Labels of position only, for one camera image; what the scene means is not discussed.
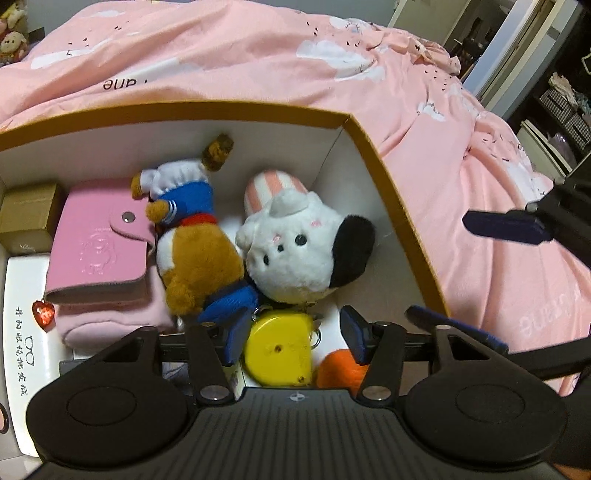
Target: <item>pink and white striped hat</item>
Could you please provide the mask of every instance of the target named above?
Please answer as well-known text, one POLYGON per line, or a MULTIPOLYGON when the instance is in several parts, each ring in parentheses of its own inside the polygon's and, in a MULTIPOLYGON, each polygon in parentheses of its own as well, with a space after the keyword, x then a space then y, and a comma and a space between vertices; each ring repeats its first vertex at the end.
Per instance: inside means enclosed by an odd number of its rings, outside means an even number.
POLYGON ((284 189, 296 189, 298 192, 308 193, 302 182, 279 170, 265 170, 248 182, 244 194, 244 209, 246 216, 257 213, 284 189))

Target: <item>pink card holder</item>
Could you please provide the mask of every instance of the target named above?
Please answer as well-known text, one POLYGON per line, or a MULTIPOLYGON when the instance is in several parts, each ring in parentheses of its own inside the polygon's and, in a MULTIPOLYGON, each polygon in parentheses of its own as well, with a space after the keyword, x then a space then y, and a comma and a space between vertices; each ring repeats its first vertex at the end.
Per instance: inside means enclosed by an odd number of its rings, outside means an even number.
POLYGON ((148 200, 129 180, 93 180, 70 191, 51 249, 45 300, 54 304, 137 301, 148 295, 147 258, 155 232, 148 200))

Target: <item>gold box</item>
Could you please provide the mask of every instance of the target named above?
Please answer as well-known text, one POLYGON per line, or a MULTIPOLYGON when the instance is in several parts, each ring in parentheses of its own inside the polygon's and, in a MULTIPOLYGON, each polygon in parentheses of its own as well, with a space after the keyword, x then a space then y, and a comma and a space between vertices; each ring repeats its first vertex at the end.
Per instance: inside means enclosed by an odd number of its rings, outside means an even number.
POLYGON ((0 244, 11 255, 50 252, 65 201, 56 183, 9 190, 0 207, 0 244))

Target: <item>hanger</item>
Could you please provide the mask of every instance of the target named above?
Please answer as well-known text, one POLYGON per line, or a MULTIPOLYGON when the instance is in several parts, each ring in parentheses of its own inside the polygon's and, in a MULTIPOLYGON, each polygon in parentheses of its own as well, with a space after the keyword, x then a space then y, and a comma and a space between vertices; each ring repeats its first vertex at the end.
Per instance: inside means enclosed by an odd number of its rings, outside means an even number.
POLYGON ((583 57, 581 59, 581 63, 583 64, 583 67, 585 69, 585 71, 587 72, 587 75, 591 75, 591 69, 589 66, 587 66, 587 64, 585 63, 585 60, 590 59, 591 60, 591 53, 589 55, 587 55, 586 57, 583 57))

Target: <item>storage basket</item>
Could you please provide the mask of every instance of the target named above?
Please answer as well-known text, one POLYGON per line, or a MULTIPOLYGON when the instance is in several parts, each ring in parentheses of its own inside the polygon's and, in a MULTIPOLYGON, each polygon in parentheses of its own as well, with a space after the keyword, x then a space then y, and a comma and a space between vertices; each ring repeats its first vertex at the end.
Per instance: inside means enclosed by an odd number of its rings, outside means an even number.
POLYGON ((575 113, 573 107, 555 89, 549 88, 540 97, 540 101, 561 124, 565 124, 575 113))
POLYGON ((574 114, 566 122, 564 127, 571 137, 573 137, 576 147, 581 152, 584 152, 585 147, 591 142, 591 131, 589 131, 589 126, 587 125, 587 122, 583 120, 583 117, 578 113, 574 114))

